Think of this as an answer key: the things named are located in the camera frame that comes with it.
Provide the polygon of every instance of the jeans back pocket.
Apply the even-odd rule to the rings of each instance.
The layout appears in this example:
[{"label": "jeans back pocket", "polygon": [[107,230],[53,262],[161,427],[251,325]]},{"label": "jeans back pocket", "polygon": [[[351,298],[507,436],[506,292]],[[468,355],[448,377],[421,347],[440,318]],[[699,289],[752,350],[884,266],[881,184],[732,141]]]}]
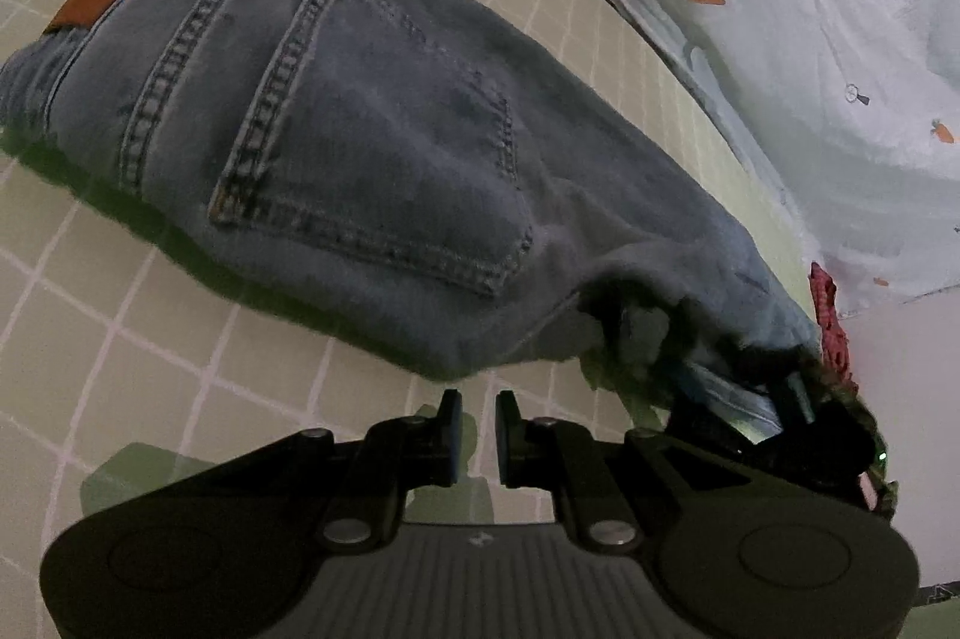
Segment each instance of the jeans back pocket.
[{"label": "jeans back pocket", "polygon": [[496,295],[532,240],[513,135],[496,84],[389,0],[304,0],[208,214]]}]

